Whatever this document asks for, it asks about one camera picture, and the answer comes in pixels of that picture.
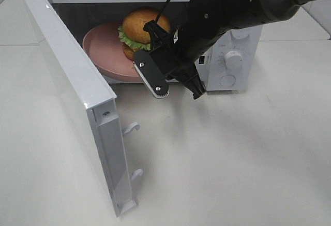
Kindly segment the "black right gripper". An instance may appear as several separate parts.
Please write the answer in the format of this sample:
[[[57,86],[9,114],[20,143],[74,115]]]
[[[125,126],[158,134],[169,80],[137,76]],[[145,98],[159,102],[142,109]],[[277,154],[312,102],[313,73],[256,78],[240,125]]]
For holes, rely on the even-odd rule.
[[[134,68],[145,86],[157,99],[169,95],[166,79],[175,79],[189,89],[194,99],[205,92],[194,62],[215,43],[213,26],[180,26],[167,33],[160,26],[149,31],[152,50],[134,53]]]

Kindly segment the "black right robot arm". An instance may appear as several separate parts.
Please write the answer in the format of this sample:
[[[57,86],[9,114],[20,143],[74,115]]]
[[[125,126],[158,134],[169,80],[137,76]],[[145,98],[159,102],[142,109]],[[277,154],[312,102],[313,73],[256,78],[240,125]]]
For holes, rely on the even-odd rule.
[[[299,7],[316,0],[190,0],[184,21],[168,33],[156,20],[143,29],[151,50],[134,54],[134,67],[157,99],[168,95],[167,81],[176,79],[199,98],[205,87],[196,60],[231,29],[243,29],[290,19]]]

